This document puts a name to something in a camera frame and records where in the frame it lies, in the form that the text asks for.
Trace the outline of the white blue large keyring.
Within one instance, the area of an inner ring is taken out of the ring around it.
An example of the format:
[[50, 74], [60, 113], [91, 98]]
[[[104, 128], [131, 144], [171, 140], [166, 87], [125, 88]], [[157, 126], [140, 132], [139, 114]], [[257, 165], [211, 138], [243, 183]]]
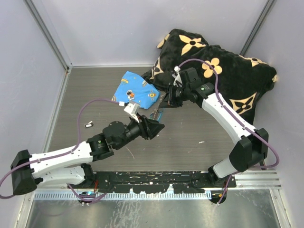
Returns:
[[160, 95], [158, 100], [152, 106], [152, 113], [149, 116], [150, 119], [160, 122], [163, 114], [163, 108], [161, 108], [161, 103], [163, 102], [164, 97], [165, 94]]

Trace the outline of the black key tag with key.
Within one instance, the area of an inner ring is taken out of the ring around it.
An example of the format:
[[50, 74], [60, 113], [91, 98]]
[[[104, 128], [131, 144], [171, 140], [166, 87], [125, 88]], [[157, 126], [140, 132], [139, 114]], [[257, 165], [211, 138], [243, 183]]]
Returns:
[[90, 128], [92, 126], [94, 126], [93, 122], [89, 122], [89, 123], [85, 124], [85, 128]]

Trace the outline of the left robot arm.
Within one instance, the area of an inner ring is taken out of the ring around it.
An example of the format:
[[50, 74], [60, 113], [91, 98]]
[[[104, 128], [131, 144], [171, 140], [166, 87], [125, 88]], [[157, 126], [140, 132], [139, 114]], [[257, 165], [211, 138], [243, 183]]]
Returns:
[[47, 185], [72, 184], [90, 188], [95, 183], [91, 162], [112, 156], [115, 150], [139, 136], [151, 140], [164, 127], [141, 115], [138, 122], [131, 119], [128, 125], [113, 121], [100, 134], [69, 148], [38, 154], [22, 150], [10, 166], [13, 195], [24, 195]]

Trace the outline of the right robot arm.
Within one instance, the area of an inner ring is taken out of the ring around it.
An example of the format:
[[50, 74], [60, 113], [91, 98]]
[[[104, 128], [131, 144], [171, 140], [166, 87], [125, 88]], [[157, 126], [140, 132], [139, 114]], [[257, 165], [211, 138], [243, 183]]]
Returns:
[[227, 176], [244, 172], [267, 157], [268, 132], [263, 128], [257, 130], [238, 115], [216, 92], [212, 83], [204, 83], [199, 78], [196, 69], [180, 70], [176, 66], [172, 76], [174, 82], [169, 84], [160, 107], [177, 108], [184, 101], [191, 101], [209, 113], [234, 143], [229, 156], [208, 169], [210, 185], [219, 187]]

